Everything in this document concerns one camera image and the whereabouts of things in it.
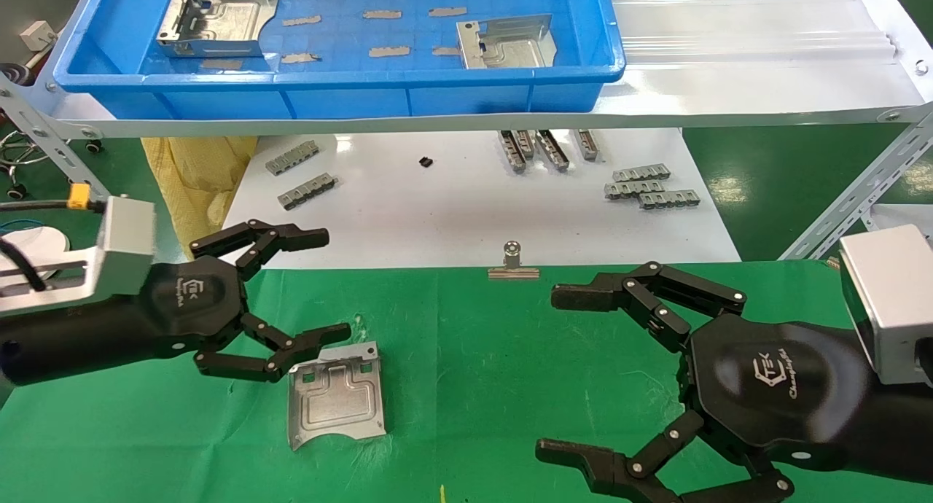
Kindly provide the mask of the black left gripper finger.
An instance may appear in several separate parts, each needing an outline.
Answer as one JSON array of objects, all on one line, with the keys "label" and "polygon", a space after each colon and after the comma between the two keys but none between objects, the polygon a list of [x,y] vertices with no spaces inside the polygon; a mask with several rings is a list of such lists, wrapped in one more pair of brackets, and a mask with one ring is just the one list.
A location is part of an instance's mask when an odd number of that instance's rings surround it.
[{"label": "black left gripper finger", "polygon": [[196,351],[194,363],[201,374],[211,377],[277,383],[287,371],[306,361],[316,359],[327,345],[349,340],[352,327],[348,323],[317,327],[296,335],[286,334],[252,313],[244,314],[233,330],[233,339],[245,334],[271,351],[267,358],[234,356],[222,353],[226,343],[208,340]]},{"label": "black left gripper finger", "polygon": [[244,249],[233,263],[242,280],[250,280],[277,253],[323,248],[329,244],[326,228],[301,230],[294,224],[273,226],[251,219],[190,243],[193,257],[227,256]]}]

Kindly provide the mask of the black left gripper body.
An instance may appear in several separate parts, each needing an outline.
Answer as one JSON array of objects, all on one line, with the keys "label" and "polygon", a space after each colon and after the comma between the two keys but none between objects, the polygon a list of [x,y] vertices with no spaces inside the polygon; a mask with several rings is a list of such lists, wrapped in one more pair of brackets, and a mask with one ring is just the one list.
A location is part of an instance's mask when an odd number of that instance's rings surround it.
[{"label": "black left gripper body", "polygon": [[225,349],[245,312],[246,290],[226,262],[159,263],[136,296],[80,305],[44,322],[44,379]]}]

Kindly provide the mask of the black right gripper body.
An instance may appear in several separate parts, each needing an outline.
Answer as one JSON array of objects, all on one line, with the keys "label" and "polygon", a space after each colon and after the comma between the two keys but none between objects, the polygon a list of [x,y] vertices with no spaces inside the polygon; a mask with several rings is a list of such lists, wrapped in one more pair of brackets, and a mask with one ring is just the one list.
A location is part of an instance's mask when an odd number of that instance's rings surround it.
[{"label": "black right gripper body", "polygon": [[700,438],[734,464],[869,471],[879,459],[867,415],[878,381],[853,330],[724,315],[687,340],[687,372]]}]

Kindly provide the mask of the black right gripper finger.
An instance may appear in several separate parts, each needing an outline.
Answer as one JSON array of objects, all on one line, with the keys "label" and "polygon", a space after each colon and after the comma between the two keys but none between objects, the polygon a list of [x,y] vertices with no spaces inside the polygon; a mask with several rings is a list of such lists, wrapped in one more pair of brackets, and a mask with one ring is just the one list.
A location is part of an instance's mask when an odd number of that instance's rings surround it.
[{"label": "black right gripper finger", "polygon": [[676,494],[657,473],[702,432],[704,419],[687,410],[634,457],[609,448],[540,439],[536,459],[581,472],[590,492],[630,502],[783,502],[795,493],[791,480],[764,456],[744,456],[748,480]]},{"label": "black right gripper finger", "polygon": [[560,310],[621,310],[670,353],[686,350],[691,326],[668,303],[711,318],[741,315],[746,303],[743,292],[654,261],[629,273],[597,273],[589,284],[554,285],[550,298]]}]

